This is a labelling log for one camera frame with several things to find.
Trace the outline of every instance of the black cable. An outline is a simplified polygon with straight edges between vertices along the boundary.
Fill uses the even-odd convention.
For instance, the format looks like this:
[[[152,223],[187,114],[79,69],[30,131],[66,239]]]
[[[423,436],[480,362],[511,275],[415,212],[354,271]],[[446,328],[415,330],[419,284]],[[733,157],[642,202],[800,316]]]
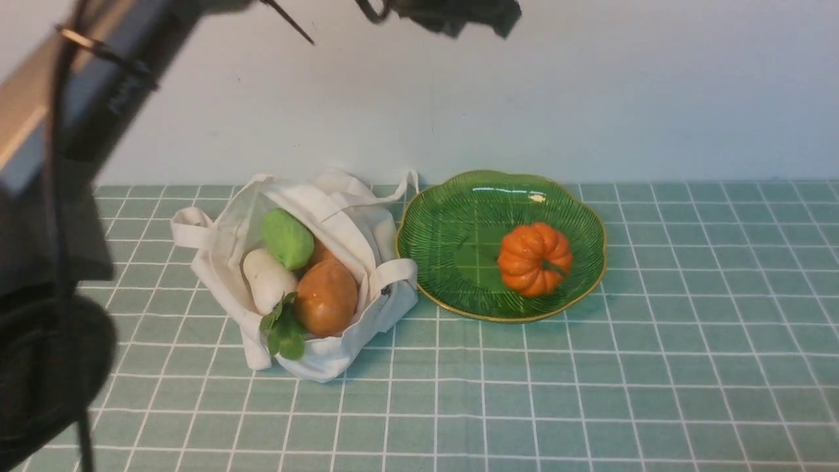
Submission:
[[[358,7],[367,17],[367,20],[372,24],[380,24],[388,18],[390,11],[393,9],[393,0],[383,0],[382,11],[377,12],[368,0],[356,0]]]
[[[86,11],[88,0],[76,0],[73,13],[67,28],[81,33],[82,17]],[[78,44],[62,37],[58,48],[55,69],[53,71],[49,116],[46,120],[44,134],[44,169],[43,195],[46,210],[46,230],[50,244],[53,262],[53,277],[55,283],[55,312],[62,333],[62,343],[65,346],[65,394],[69,398],[70,410],[76,418],[76,431],[79,438],[81,453],[81,471],[93,472],[93,446],[91,442],[90,420],[87,416],[87,394],[85,382],[81,378],[78,356],[78,339],[76,324],[70,312],[70,300],[75,287],[70,279],[70,267],[67,256],[64,215],[61,207],[62,188],[61,179],[57,174],[60,166],[61,153],[64,150],[61,134],[64,125],[64,91],[71,74],[73,61],[78,53]]]

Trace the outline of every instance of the scalloped green plate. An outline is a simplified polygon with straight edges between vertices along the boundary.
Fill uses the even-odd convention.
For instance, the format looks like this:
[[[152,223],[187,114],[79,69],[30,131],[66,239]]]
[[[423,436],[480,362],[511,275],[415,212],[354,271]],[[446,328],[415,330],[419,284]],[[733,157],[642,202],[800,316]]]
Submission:
[[[574,264],[559,288],[526,298],[501,282],[495,259],[505,234],[547,223],[571,244]],[[585,203],[539,176],[494,170],[460,174],[417,195],[396,238],[399,257],[416,261],[420,290],[466,317],[528,323],[551,317],[591,293],[606,274],[606,229]]]

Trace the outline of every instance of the pumpkin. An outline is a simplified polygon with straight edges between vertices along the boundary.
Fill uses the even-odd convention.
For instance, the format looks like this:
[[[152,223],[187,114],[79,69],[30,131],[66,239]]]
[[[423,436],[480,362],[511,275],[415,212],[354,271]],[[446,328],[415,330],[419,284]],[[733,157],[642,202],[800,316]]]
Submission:
[[[504,236],[498,268],[507,288],[521,296],[548,295],[571,272],[568,238],[545,223],[519,226]]]

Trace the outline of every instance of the pumpkin stem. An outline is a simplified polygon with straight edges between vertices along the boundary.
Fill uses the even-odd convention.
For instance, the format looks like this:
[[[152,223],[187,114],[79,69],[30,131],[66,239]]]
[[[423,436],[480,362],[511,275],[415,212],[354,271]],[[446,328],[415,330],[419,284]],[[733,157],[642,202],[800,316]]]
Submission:
[[[543,261],[542,261],[542,267],[543,267],[544,269],[550,269],[550,270],[553,270],[553,271],[555,271],[555,272],[559,272],[559,273],[560,273],[560,275],[562,275],[563,277],[567,277],[567,276],[568,276],[568,273],[567,273],[567,272],[565,272],[564,270],[562,270],[560,267],[558,267],[558,266],[556,266],[556,265],[551,264],[551,263],[550,263],[550,262],[548,262],[547,260],[543,260]]]

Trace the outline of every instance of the potato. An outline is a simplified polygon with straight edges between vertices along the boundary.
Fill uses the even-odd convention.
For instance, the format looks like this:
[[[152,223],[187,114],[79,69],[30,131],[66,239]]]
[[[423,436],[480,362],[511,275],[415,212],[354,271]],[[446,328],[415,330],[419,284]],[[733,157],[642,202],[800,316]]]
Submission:
[[[358,304],[356,280],[341,261],[315,264],[297,285],[294,313],[318,338],[338,336],[350,326]]]
[[[309,258],[309,267],[314,267],[324,260],[335,258],[335,255],[333,255],[332,252],[323,245],[320,239],[315,238],[315,252],[313,252],[312,256]]]

